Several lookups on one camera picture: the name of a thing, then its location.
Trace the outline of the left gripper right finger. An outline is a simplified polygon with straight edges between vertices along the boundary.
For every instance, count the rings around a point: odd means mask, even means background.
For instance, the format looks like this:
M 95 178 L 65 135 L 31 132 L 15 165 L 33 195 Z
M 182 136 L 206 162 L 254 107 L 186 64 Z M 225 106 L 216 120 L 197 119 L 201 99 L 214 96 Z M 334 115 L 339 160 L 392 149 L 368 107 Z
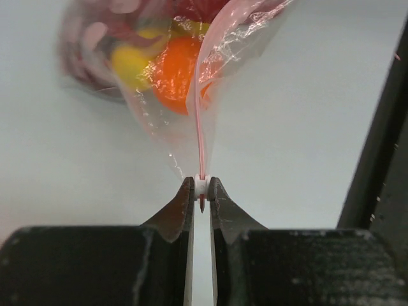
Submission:
M 406 305 L 407 278 L 363 229 L 268 229 L 210 181 L 216 305 Z

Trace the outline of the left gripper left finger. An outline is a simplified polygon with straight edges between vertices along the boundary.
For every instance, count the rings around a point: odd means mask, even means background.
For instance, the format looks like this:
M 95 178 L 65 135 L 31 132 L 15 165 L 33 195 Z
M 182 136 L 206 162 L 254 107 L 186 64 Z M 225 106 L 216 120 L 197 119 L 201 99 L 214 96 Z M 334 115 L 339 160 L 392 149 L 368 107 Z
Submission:
M 27 226 L 1 247 L 2 305 L 190 305 L 194 182 L 139 226 Z

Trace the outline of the toy orange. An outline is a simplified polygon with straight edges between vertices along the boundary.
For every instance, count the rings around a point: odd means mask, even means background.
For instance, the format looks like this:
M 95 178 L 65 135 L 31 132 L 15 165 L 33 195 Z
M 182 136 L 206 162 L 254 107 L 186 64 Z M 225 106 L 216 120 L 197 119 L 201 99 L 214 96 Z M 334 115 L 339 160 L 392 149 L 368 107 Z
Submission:
M 200 40 L 179 36 L 170 40 L 156 58 L 152 77 L 156 98 L 167 109 L 179 115 L 188 114 L 187 93 L 200 48 Z

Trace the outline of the clear zip top bag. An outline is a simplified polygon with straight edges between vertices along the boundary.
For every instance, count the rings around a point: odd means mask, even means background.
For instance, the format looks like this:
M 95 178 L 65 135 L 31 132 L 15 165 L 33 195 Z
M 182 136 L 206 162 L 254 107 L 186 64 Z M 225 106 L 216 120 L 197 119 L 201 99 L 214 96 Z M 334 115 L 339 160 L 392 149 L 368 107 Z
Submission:
M 181 178 L 194 178 L 200 203 L 208 197 L 208 164 L 221 97 L 245 64 L 263 53 L 294 5 L 293 1 L 225 2 L 201 41 L 187 93 L 187 115 L 174 113 L 159 102 L 152 79 L 150 89 L 136 92 L 115 75 L 116 96 L 79 83 L 91 92 L 124 100 L 139 125 L 164 149 L 173 171 Z

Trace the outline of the yellow toy pepper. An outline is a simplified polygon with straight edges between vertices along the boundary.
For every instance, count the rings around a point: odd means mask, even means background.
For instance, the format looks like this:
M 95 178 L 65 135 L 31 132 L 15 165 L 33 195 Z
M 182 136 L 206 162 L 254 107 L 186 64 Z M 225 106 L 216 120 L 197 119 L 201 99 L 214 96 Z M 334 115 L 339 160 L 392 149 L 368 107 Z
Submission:
M 209 23 L 192 20 L 173 20 L 172 29 L 179 35 L 190 36 L 202 41 L 210 27 Z

